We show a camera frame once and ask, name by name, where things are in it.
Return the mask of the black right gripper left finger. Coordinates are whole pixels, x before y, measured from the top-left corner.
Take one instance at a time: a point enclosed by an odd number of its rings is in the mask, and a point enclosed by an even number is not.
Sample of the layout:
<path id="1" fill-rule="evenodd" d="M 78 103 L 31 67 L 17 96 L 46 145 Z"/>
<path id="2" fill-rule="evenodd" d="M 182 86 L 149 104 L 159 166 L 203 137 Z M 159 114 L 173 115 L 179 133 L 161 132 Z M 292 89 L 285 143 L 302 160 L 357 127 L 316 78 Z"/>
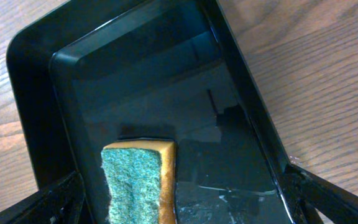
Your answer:
<path id="1" fill-rule="evenodd" d="M 0 212 L 0 224 L 78 223 L 85 201 L 80 173 L 72 172 Z"/>

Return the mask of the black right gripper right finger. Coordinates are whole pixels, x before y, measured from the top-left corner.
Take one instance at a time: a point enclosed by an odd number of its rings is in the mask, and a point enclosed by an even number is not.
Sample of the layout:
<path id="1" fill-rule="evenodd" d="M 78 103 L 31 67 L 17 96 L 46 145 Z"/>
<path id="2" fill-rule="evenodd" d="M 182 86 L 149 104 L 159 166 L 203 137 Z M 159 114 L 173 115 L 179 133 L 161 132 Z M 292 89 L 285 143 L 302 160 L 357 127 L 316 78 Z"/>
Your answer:
<path id="1" fill-rule="evenodd" d="M 358 196 L 296 165 L 286 167 L 285 178 L 308 221 L 319 220 L 318 210 L 333 223 L 358 223 Z"/>

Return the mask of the orange green scrub sponge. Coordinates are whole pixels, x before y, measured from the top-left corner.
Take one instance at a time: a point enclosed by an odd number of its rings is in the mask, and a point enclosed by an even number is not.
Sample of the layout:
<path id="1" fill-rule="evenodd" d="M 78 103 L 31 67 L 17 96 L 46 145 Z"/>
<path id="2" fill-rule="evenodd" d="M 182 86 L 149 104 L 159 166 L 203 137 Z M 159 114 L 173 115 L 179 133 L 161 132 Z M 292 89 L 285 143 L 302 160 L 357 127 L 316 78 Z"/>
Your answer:
<path id="1" fill-rule="evenodd" d="M 136 139 L 103 147 L 109 223 L 176 223 L 175 143 Z"/>

